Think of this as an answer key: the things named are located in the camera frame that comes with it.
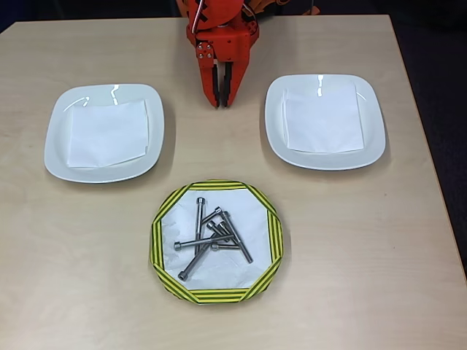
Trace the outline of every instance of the metal bolt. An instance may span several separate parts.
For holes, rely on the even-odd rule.
[[[216,209],[214,209],[214,211],[211,214],[209,214],[203,219],[203,221],[201,221],[201,224],[206,224],[208,221],[214,219],[217,215],[220,215],[220,213],[222,213],[222,209],[218,206]]]
[[[218,251],[218,250],[240,250],[240,247],[236,244],[218,244],[213,243],[211,244],[211,250]]]
[[[227,232],[232,233],[235,236],[235,241],[239,245],[240,249],[242,250],[243,255],[245,256],[245,259],[247,259],[247,262],[251,264],[253,262],[253,258],[251,257],[250,253],[248,252],[247,247],[244,245],[242,242],[242,239],[240,238],[240,235],[236,232],[234,225],[232,224],[232,221],[229,218],[229,214],[227,211],[223,211],[220,213],[220,216],[223,218],[224,222],[221,222],[219,224],[220,227],[224,228],[227,230]]]
[[[225,236],[230,236],[232,233],[228,232],[226,229],[224,229],[224,227],[218,225],[217,226],[217,229],[222,233],[222,235],[225,237]]]
[[[219,235],[217,233],[213,233],[212,236],[210,238],[216,238],[218,237]],[[207,251],[207,249],[209,248],[210,244],[203,244],[201,246],[201,248],[199,249],[199,252],[197,255],[195,255],[195,257],[190,261],[190,263],[188,264],[188,266],[178,274],[178,278],[180,279],[180,281],[186,281],[187,278],[188,278],[188,275],[190,274],[190,272],[193,270],[193,268],[196,266],[196,264],[198,263],[198,261],[203,257],[204,253]]]
[[[195,231],[195,239],[196,240],[201,239],[201,228],[202,228],[201,221],[203,221],[204,203],[206,203],[206,201],[202,197],[199,197],[196,200],[196,204],[198,204],[198,207],[197,207],[197,210],[196,210],[196,231]],[[195,246],[195,254],[198,254],[198,252],[199,252],[199,246]]]
[[[227,237],[233,238],[234,235],[229,235],[229,236],[222,236],[222,237],[214,237],[214,238],[203,238],[199,239],[197,241],[188,241],[188,242],[175,242],[174,243],[174,249],[175,250],[181,250],[181,248],[185,248],[187,246],[200,246],[202,244],[211,244],[217,241],[224,241]]]

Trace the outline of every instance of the table surface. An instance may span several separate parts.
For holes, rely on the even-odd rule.
[[[185,24],[18,23],[0,35],[0,349],[465,349],[466,281],[389,18],[264,21],[234,105],[218,110]],[[267,88],[305,73],[373,85],[388,136],[379,161],[322,172],[274,155]],[[163,100],[157,165],[115,184],[51,176],[43,149],[59,95],[124,82]],[[244,303],[178,300],[148,263],[161,201],[209,178],[261,188],[285,228],[275,280]]]

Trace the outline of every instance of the square plate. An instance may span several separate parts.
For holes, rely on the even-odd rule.
[[[283,91],[288,89],[310,95],[322,88],[322,93],[325,93],[326,88],[337,88],[348,82],[353,82],[357,90],[365,147],[340,153],[308,153],[288,149],[282,116]],[[385,124],[377,96],[366,80],[355,75],[287,75],[274,80],[266,97],[265,124],[269,143],[276,155],[285,162],[302,168],[330,171],[361,168],[376,162],[386,148]]]
[[[103,168],[69,168],[72,118],[68,110],[72,106],[112,106],[144,100],[149,128],[149,144],[146,155],[128,162]],[[149,85],[112,84],[75,87],[66,91],[55,103],[45,140],[44,162],[54,176],[72,182],[105,183],[137,177],[150,170],[162,150],[164,118],[161,97]]]

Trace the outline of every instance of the napkin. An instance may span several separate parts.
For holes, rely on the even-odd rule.
[[[147,114],[144,101],[116,106],[73,106],[67,165],[100,168],[146,154]]]
[[[319,88],[310,96],[283,95],[285,141],[289,149],[337,153],[364,148],[355,85]]]
[[[204,215],[213,212],[217,206],[229,212],[253,262],[249,264],[239,250],[214,252],[209,249],[190,273],[188,280],[182,282],[177,276],[193,259],[194,248],[176,251],[174,242],[192,241],[195,238],[198,197],[206,199]],[[187,289],[251,287],[271,265],[267,218],[266,208],[249,190],[187,191],[161,221],[165,271]],[[219,217],[213,219],[216,224],[220,220]],[[211,235],[212,232],[204,225],[203,238]]]

